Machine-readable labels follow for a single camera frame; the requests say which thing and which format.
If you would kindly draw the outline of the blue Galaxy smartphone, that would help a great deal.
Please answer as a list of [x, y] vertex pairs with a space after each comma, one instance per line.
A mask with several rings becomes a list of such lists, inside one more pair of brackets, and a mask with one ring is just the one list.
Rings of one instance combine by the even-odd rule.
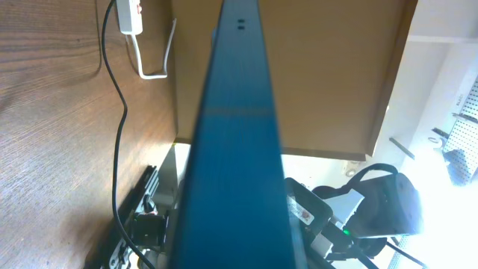
[[225, 1], [169, 267], [305, 268], [287, 192], [259, 5]]

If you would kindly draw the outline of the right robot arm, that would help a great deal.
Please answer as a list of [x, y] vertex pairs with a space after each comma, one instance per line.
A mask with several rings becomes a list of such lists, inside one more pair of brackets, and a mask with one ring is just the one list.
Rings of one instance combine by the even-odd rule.
[[285, 181], [310, 268], [349, 259], [374, 268], [373, 259], [392, 245], [389, 238], [423, 232], [418, 190], [393, 165], [372, 164], [339, 188], [309, 190], [291, 177]]

